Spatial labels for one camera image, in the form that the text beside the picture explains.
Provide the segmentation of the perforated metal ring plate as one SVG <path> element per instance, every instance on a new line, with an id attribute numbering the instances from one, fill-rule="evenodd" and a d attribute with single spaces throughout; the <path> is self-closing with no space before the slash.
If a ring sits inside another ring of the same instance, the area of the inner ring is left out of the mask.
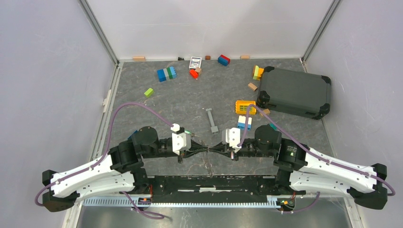
<path id="1" fill-rule="evenodd" d="M 208 177 L 213 177 L 214 176 L 214 170 L 209 158 L 209 149 L 206 150 L 205 156 L 204 156 L 204 161 L 205 161 L 205 168 L 207 170 L 207 176 Z"/>

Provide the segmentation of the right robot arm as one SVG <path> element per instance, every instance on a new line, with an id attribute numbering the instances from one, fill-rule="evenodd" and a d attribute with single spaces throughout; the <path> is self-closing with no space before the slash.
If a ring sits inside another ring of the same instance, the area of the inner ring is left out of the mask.
<path id="1" fill-rule="evenodd" d="M 387 203 L 387 189 L 382 182 L 387 167 L 380 163 L 371 166 L 348 163 L 323 154 L 305 144 L 282 137 L 269 125 L 255 130 L 254 138 L 245 139 L 241 146 L 241 130 L 227 129 L 221 143 L 209 148 L 232 160 L 239 157 L 270 157 L 278 172 L 273 183 L 280 195 L 321 192 L 351 198 L 368 209 L 383 209 Z"/>

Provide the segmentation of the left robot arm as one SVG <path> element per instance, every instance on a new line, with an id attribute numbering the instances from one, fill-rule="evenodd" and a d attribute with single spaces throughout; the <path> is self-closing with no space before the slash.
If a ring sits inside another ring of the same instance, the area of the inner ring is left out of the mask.
<path id="1" fill-rule="evenodd" d="M 157 131 L 146 126 L 91 162 L 63 172 L 44 171 L 41 204 L 50 212 L 59 212 L 95 195 L 151 194 L 153 185 L 143 168 L 144 159 L 178 157 L 182 162 L 207 150 L 183 128 L 170 138 L 159 139 Z"/>

